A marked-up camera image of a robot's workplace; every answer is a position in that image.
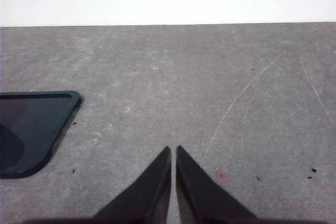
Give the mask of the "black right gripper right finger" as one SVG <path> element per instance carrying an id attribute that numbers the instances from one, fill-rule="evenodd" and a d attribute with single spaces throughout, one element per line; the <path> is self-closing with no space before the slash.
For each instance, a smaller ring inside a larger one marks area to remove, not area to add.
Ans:
<path id="1" fill-rule="evenodd" d="M 176 148 L 176 186 L 196 223 L 253 223 L 257 216 L 216 184 L 182 147 Z"/>

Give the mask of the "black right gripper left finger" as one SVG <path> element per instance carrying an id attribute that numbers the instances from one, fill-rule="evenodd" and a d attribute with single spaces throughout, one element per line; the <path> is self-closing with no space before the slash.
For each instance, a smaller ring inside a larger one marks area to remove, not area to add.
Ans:
<path id="1" fill-rule="evenodd" d="M 144 172 L 95 215 L 104 223 L 166 223 L 171 193 L 171 149 L 165 147 Z"/>

